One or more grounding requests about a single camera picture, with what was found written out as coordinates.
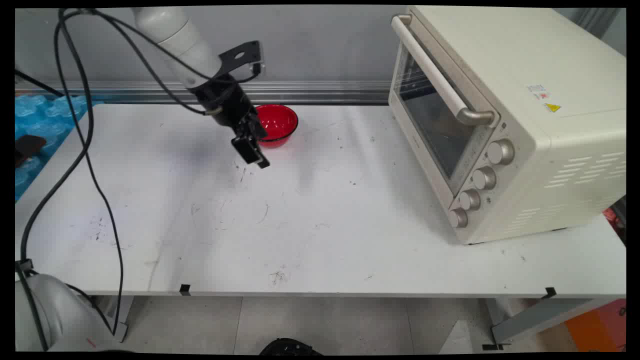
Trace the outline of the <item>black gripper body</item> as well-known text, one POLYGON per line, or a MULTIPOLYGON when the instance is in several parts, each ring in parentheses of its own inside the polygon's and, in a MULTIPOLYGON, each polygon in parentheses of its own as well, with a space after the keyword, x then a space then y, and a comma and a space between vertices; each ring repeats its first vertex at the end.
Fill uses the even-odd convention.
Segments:
POLYGON ((230 74, 208 80, 190 88, 189 92, 195 95, 198 103, 207 111, 221 107, 221 111, 213 115, 220 126, 237 130, 243 121, 258 123, 258 112, 234 76, 230 74))

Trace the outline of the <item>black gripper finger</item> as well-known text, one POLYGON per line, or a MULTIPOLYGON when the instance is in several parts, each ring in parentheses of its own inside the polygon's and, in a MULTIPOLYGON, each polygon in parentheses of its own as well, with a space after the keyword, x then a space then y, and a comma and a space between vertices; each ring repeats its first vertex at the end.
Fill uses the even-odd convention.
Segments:
POLYGON ((248 127, 248 118, 244 117, 234 128, 235 137, 231 140, 231 145, 240 154, 247 164, 256 164, 257 157, 254 154, 251 141, 251 134, 248 127))
POLYGON ((247 127, 251 134, 251 146, 253 148, 254 155, 256 156, 256 164, 261 169, 270 166, 270 162, 263 154, 261 147, 259 145, 259 141, 266 137, 267 132, 265 128, 260 123, 258 114, 256 112, 248 112, 247 113, 247 127))

